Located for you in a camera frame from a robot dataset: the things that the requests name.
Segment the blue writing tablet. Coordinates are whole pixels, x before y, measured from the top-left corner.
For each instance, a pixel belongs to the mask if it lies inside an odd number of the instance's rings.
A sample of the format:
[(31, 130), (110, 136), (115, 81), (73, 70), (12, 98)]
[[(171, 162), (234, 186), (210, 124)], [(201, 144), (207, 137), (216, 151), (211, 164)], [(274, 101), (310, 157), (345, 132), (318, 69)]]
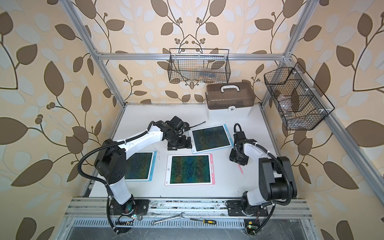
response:
[(229, 148), (234, 144), (226, 124), (199, 128), (189, 133), (193, 154)]
[(138, 152), (127, 160), (127, 182), (150, 182), (153, 179), (157, 152)]

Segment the pink writing tablet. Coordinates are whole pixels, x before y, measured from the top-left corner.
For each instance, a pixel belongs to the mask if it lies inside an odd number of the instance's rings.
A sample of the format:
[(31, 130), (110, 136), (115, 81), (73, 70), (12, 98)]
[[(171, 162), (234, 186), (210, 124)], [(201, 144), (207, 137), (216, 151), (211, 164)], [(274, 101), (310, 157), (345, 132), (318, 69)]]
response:
[(215, 183), (212, 154), (168, 156), (165, 186), (205, 186)]

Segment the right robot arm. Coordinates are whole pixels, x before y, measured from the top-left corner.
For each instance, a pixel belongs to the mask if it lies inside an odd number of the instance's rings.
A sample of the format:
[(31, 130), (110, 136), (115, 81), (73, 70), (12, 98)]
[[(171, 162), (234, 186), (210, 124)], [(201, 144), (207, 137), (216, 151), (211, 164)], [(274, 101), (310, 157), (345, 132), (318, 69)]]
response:
[(246, 215), (268, 205), (287, 206), (297, 197), (297, 186), (290, 160), (276, 157), (256, 140), (248, 139), (240, 124), (234, 125), (234, 147), (230, 161), (246, 166), (249, 160), (257, 164), (257, 187), (245, 191), (241, 197), (242, 211)]

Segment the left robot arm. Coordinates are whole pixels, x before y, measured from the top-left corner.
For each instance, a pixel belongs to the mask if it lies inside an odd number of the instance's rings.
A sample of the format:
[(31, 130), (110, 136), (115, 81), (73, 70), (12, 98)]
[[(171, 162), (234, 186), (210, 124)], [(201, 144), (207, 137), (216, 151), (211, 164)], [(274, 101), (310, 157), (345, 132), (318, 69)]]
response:
[[(125, 206), (134, 201), (125, 180), (128, 159), (142, 149), (161, 141), (167, 141), (169, 151), (191, 149), (192, 140), (184, 135), (184, 132), (190, 129), (190, 124), (177, 116), (170, 121), (152, 121), (147, 129), (139, 134), (117, 142), (107, 139), (102, 146), (85, 154), (77, 164), (78, 173), (86, 179), (102, 183), (109, 197), (121, 207)], [(94, 154), (97, 154), (95, 169), (100, 175), (99, 178), (86, 174), (82, 169), (83, 163)]]

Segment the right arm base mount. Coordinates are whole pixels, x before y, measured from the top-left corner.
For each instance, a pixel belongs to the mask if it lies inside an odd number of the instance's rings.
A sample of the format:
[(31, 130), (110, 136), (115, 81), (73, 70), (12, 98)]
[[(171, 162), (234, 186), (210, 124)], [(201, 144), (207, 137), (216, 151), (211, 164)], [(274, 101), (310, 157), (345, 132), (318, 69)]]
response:
[(240, 200), (228, 200), (225, 203), (228, 215), (230, 217), (267, 217), (269, 212), (267, 208), (255, 207), (254, 209), (246, 212), (243, 210), (242, 202)]

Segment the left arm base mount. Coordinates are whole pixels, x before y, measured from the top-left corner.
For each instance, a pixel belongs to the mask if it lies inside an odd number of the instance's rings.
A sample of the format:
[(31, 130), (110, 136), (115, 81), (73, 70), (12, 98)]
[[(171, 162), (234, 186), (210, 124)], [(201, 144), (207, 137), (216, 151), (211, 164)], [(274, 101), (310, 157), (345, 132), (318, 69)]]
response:
[(149, 203), (150, 200), (148, 199), (134, 199), (120, 205), (115, 199), (111, 199), (107, 209), (115, 216), (145, 215), (149, 210)]

